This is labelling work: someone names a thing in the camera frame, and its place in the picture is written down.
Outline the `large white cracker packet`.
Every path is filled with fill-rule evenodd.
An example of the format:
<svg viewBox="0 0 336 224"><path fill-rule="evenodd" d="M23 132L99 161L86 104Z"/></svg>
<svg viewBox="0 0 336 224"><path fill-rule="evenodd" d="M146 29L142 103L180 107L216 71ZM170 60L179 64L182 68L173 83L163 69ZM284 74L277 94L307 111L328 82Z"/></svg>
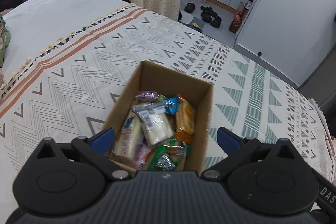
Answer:
<svg viewBox="0 0 336 224"><path fill-rule="evenodd" d="M131 113L125 120L119 139L114 147L114 155L123 161L134 160L143 143L142 123L136 114Z"/></svg>

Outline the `red sausage snack packet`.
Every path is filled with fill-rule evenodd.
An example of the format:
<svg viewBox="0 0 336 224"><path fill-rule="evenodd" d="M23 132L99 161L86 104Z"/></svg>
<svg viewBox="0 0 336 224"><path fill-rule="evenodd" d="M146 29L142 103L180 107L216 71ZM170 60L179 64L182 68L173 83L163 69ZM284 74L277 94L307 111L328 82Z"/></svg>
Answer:
<svg viewBox="0 0 336 224"><path fill-rule="evenodd" d="M134 160L134 166L136 169L143 168L151 152L152 152L152 148L145 144L142 144L139 147L139 150L137 151L135 155L135 160Z"/></svg>

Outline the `orange biscuit packet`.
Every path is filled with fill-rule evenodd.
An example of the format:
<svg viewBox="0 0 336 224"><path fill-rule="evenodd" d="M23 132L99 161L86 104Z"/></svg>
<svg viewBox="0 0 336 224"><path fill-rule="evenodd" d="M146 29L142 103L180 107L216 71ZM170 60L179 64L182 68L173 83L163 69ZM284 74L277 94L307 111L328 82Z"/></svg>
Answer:
<svg viewBox="0 0 336 224"><path fill-rule="evenodd" d="M175 113L176 131L174 135L181 141L191 144L195 133L195 110L180 94L178 97L178 110Z"/></svg>

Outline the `green candy packet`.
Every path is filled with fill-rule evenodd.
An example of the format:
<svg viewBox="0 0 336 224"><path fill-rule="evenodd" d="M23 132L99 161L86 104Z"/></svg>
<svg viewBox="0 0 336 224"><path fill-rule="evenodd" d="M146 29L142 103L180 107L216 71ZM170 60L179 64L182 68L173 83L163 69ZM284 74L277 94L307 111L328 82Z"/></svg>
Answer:
<svg viewBox="0 0 336 224"><path fill-rule="evenodd" d="M176 165L173 159L168 155L164 146L159 146L151 159L147 170L149 171L172 171L175 170Z"/></svg>

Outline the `clear white snack packet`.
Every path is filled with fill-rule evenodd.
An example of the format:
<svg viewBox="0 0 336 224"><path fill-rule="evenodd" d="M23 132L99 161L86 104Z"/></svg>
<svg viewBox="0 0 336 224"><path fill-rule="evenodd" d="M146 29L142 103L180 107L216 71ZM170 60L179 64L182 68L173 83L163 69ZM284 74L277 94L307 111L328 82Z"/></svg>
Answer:
<svg viewBox="0 0 336 224"><path fill-rule="evenodd" d="M142 122L142 130L149 146L155 146L173 137L174 132L166 116L165 103L149 103L132 108Z"/></svg>

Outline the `purple candy packet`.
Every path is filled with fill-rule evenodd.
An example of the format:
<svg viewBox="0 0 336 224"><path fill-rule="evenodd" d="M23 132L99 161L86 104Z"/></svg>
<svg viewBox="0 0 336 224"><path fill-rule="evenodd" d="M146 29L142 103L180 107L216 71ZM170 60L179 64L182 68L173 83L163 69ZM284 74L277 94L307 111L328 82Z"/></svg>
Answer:
<svg viewBox="0 0 336 224"><path fill-rule="evenodd" d="M137 94L135 98L138 100L138 102L153 103L153 102L157 102L159 98L159 94L153 91L142 91L139 94Z"/></svg>

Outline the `green pastry packet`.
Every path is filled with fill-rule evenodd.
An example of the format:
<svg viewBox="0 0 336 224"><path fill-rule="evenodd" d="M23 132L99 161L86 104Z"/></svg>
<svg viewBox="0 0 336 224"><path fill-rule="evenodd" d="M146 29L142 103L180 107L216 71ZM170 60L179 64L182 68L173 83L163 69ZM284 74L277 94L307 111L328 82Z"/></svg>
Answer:
<svg viewBox="0 0 336 224"><path fill-rule="evenodd" d="M162 145L169 156L186 158L190 153L190 145L176 137L168 139Z"/></svg>

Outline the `blue candy packet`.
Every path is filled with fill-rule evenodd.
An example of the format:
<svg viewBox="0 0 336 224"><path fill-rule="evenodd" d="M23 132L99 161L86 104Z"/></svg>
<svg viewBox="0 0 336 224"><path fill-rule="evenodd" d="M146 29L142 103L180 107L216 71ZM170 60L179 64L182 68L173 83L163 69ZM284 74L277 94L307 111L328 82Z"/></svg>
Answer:
<svg viewBox="0 0 336 224"><path fill-rule="evenodd" d="M177 96L167 98L164 100L165 112L171 116L175 116L179 108L179 98Z"/></svg>

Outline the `patterned bed blanket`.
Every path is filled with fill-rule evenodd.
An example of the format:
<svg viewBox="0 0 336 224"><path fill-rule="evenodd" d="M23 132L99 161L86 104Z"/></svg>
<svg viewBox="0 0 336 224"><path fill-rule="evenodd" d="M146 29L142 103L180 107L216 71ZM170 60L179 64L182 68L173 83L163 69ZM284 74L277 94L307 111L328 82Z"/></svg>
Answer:
<svg viewBox="0 0 336 224"><path fill-rule="evenodd" d="M67 142L116 130L135 96L153 90L181 95L197 112L190 169L224 158L216 141L226 127L263 143L287 138L328 180L335 152L324 116L313 100L261 65L187 26L127 5L66 38L9 60L13 77L1 88L1 179L15 176L44 137Z"/></svg>

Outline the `open cardboard box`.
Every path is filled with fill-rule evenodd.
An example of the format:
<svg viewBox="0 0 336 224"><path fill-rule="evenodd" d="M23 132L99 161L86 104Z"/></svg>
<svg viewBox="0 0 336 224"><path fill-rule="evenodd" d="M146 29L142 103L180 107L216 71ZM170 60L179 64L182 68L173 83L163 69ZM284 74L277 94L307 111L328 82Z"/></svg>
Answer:
<svg viewBox="0 0 336 224"><path fill-rule="evenodd" d="M107 157L137 170L194 170L205 160L214 87L148 61L140 62L104 128L115 131Z"/></svg>

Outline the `red oil bottle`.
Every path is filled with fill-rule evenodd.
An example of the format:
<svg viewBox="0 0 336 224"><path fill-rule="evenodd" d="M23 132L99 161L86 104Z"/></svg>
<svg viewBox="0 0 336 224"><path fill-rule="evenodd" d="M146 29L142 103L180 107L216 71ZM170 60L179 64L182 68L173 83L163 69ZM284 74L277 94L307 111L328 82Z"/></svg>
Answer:
<svg viewBox="0 0 336 224"><path fill-rule="evenodd" d="M229 31L232 33L236 33L242 24L244 15L242 12L237 12L230 24Z"/></svg>

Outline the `black slippers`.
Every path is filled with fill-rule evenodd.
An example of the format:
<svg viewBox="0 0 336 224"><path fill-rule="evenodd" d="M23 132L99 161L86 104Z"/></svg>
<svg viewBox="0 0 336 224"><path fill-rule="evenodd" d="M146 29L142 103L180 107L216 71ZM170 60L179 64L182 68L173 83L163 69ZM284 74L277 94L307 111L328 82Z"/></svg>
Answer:
<svg viewBox="0 0 336 224"><path fill-rule="evenodd" d="M194 3L188 3L185 6L185 12L191 14L195 10L195 4ZM219 28L221 26L222 19L214 10L212 7L205 7L201 6L201 19L202 21L209 23L214 28Z"/></svg>

